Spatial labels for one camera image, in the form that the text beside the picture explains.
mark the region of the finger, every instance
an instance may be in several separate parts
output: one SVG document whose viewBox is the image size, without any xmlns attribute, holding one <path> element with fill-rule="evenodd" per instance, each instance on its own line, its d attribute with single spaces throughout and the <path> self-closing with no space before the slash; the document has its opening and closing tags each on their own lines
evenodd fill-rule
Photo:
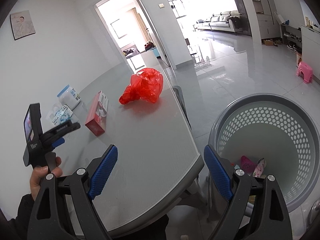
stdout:
<svg viewBox="0 0 320 240">
<path fill-rule="evenodd" d="M 62 160 L 60 157 L 56 157 L 56 163 L 57 163 L 57 167 L 62 163 Z"/>
<path fill-rule="evenodd" d="M 62 169 L 59 167 L 56 167 L 51 173 L 53 173 L 56 178 L 61 177 L 62 176 Z"/>
<path fill-rule="evenodd" d="M 35 167 L 32 171 L 30 177 L 30 186 L 37 186 L 40 180 L 48 174 L 48 166 L 45 167 Z"/>
</svg>

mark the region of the red tissue box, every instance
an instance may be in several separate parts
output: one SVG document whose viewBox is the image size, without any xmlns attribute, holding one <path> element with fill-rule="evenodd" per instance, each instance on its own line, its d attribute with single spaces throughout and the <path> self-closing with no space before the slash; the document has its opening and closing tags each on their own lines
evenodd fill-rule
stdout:
<svg viewBox="0 0 320 240">
<path fill-rule="evenodd" d="M 85 120 L 85 126 L 89 128 L 95 136 L 100 136 L 106 131 L 108 99 L 100 91 L 92 100 L 92 104 Z"/>
</svg>

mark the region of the pink stool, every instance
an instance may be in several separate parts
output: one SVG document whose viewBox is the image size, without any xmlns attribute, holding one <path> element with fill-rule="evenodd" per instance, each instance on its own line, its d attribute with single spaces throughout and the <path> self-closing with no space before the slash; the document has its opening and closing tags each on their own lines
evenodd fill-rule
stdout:
<svg viewBox="0 0 320 240">
<path fill-rule="evenodd" d="M 310 67 L 307 63 L 303 61 L 299 63 L 297 76 L 299 76 L 301 73 L 303 74 L 303 81 L 306 84 L 312 83 L 312 67 Z"/>
</svg>

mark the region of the plastic jar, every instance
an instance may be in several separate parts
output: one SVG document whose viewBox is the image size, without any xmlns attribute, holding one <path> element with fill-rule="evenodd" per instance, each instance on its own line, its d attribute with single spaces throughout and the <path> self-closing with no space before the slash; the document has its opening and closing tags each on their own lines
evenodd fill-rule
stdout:
<svg viewBox="0 0 320 240">
<path fill-rule="evenodd" d="M 71 110 L 73 110 L 80 102 L 80 96 L 78 93 L 69 85 L 67 85 L 61 92 L 57 95 L 59 102 L 62 105 L 67 105 Z"/>
</svg>

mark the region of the curtain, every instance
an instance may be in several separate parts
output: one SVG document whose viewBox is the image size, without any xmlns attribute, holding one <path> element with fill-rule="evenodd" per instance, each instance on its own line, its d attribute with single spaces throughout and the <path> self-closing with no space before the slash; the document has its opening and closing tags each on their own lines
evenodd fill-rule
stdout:
<svg viewBox="0 0 320 240">
<path fill-rule="evenodd" d="M 142 32 L 143 36 L 145 37 L 146 41 L 149 41 L 150 38 L 149 38 L 149 36 L 148 36 L 148 31 L 146 30 L 147 27 L 146 27 L 146 25 L 144 24 L 144 22 L 143 22 L 143 20 L 142 20 L 142 18 L 141 18 L 141 16 L 140 16 L 140 14 L 138 14 L 136 8 L 133 8 L 132 11 L 133 11 L 133 13 L 134 13 L 134 15 L 135 15 L 135 17 L 136 17 L 136 19 L 137 19 L 137 22 L 138 22 L 138 24 L 139 24 L 139 27 L 140 27 L 140 29 L 141 29 L 141 32 Z"/>
</svg>

